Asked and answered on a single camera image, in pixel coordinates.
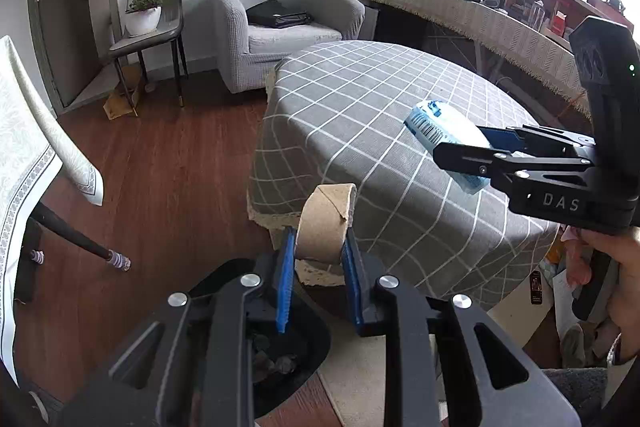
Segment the person's right hand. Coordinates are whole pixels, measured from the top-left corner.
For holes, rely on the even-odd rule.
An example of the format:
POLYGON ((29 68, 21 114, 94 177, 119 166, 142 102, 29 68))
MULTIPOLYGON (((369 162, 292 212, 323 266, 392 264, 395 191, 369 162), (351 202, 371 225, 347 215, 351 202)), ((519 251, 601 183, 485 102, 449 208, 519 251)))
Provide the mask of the person's right hand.
POLYGON ((620 265, 620 280, 608 300, 608 315, 620 329, 615 364, 629 362, 639 354, 639 229, 631 228, 612 236, 569 227, 563 242, 566 278, 571 288, 590 281, 591 270, 582 257, 587 246, 609 255, 620 265))

